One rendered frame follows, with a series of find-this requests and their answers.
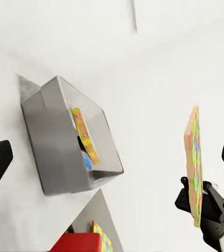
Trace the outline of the jigsaw puzzle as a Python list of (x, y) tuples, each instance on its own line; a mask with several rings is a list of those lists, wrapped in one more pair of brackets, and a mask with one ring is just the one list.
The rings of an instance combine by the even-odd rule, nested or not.
[(200, 144), (199, 111), (197, 105), (192, 108), (184, 133), (189, 204), (191, 215), (194, 217), (194, 227), (197, 228), (200, 228), (201, 224), (203, 196), (202, 154)]
[(108, 237), (103, 233), (102, 229), (100, 229), (100, 227), (96, 224), (95, 221), (93, 221), (92, 225), (93, 225), (92, 231), (94, 233), (99, 233), (102, 237), (102, 252), (113, 252), (112, 243), (108, 239)]

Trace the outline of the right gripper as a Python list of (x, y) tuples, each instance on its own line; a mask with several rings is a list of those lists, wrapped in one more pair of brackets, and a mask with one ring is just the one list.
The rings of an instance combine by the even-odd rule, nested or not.
[[(207, 232), (213, 232), (221, 226), (224, 219), (224, 198), (210, 184), (206, 184), (206, 190), (207, 195), (202, 196), (200, 228)], [(185, 179), (184, 188), (181, 189), (175, 206), (182, 211), (191, 213), (188, 191), (188, 179)]]

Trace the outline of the board game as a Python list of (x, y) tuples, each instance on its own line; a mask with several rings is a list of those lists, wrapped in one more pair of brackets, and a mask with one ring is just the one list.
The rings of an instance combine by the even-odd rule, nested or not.
[(73, 115), (75, 126), (77, 128), (78, 133), (79, 133), (79, 135), (77, 135), (77, 137), (78, 136), (80, 137), (80, 140), (81, 140), (82, 144), (84, 145), (84, 148), (86, 149), (92, 164), (96, 165), (96, 164), (100, 163), (100, 159), (98, 157), (97, 150), (94, 146), (94, 142), (92, 140), (92, 137), (90, 135), (90, 132), (87, 128), (85, 119), (84, 119), (80, 109), (77, 107), (77, 108), (71, 109), (71, 112)]
[(84, 148), (84, 145), (82, 144), (82, 142), (80, 140), (80, 137), (77, 137), (77, 138), (78, 138), (79, 146), (80, 146), (82, 156), (83, 156), (83, 159), (84, 159), (84, 162), (85, 162), (85, 165), (86, 165), (86, 169), (91, 170), (93, 168), (93, 165), (92, 165), (92, 162), (90, 160), (90, 157), (89, 157), (86, 149)]

